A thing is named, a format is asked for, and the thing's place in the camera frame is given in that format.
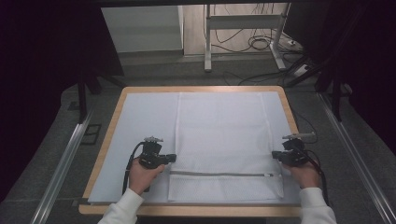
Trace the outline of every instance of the white sleeve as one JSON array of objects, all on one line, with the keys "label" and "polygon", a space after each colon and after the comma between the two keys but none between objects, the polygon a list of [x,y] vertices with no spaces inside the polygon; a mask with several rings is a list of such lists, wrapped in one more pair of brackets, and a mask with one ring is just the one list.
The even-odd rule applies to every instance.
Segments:
[{"label": "white sleeve", "polygon": [[127,189],[117,203],[113,203],[107,208],[99,224],[135,224],[137,209],[143,201],[142,197],[131,189]]},{"label": "white sleeve", "polygon": [[319,188],[306,188],[300,191],[302,224],[334,224],[334,211],[324,202]]}]

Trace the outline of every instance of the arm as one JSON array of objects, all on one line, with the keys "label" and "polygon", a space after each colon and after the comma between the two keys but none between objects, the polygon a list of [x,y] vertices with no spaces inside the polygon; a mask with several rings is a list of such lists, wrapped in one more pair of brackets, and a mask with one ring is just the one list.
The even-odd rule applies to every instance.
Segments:
[{"label": "arm", "polygon": [[117,203],[113,203],[107,208],[99,224],[136,223],[137,209],[144,201],[140,195],[149,187],[157,174],[163,171],[164,167],[164,165],[160,165],[157,169],[148,170],[139,164],[138,159],[134,159],[131,173],[129,173],[129,188]]},{"label": "arm", "polygon": [[302,224],[334,224],[336,223],[333,210],[324,202],[322,191],[319,188],[319,175],[314,166],[308,162],[303,166],[289,167],[291,175],[300,184]]}]

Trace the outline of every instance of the hand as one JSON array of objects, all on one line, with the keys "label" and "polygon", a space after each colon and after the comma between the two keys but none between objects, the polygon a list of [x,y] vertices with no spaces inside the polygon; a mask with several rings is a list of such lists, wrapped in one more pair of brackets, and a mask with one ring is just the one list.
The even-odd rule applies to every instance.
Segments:
[{"label": "hand", "polygon": [[319,187],[319,174],[311,162],[298,167],[290,167],[285,164],[283,166],[290,170],[291,175],[302,189]]},{"label": "hand", "polygon": [[138,158],[134,159],[131,172],[129,173],[129,188],[136,194],[141,195],[163,169],[165,169],[165,165],[163,164],[156,169],[146,169],[140,165]]}]

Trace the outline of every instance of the fabric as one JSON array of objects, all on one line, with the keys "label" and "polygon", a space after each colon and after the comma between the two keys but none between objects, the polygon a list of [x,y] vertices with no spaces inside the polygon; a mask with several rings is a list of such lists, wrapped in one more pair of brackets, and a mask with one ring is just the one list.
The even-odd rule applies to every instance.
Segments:
[{"label": "fabric", "polygon": [[[300,191],[302,209],[300,218],[302,224],[334,224],[336,223],[333,210],[323,200],[321,189],[308,188]],[[134,224],[136,211],[143,199],[130,189],[125,191],[118,203],[111,204],[100,224]]]},{"label": "fabric", "polygon": [[283,197],[262,92],[179,95],[177,162],[168,200],[226,203]]}]

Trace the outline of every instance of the wall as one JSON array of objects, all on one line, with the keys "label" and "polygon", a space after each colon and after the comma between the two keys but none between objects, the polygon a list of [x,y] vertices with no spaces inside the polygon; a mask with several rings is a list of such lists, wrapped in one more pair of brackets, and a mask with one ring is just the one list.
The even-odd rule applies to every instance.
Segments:
[{"label": "wall", "polygon": [[183,49],[182,7],[102,8],[117,52]]}]

